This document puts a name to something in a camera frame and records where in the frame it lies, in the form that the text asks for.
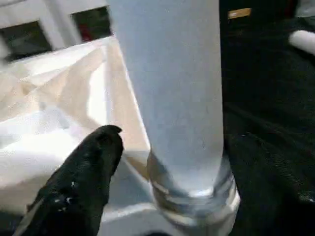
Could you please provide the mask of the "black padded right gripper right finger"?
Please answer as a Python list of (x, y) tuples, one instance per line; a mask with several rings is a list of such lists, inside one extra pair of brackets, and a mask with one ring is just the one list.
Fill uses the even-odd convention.
[(281, 149), (257, 136), (226, 134), (241, 203), (233, 236), (313, 236), (315, 185)]

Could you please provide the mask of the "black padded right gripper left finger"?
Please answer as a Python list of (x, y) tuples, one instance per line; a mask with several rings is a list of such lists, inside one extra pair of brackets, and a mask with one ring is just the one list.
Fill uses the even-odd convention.
[(104, 125), (90, 133), (40, 188), (15, 236), (95, 236), (121, 160), (122, 129)]

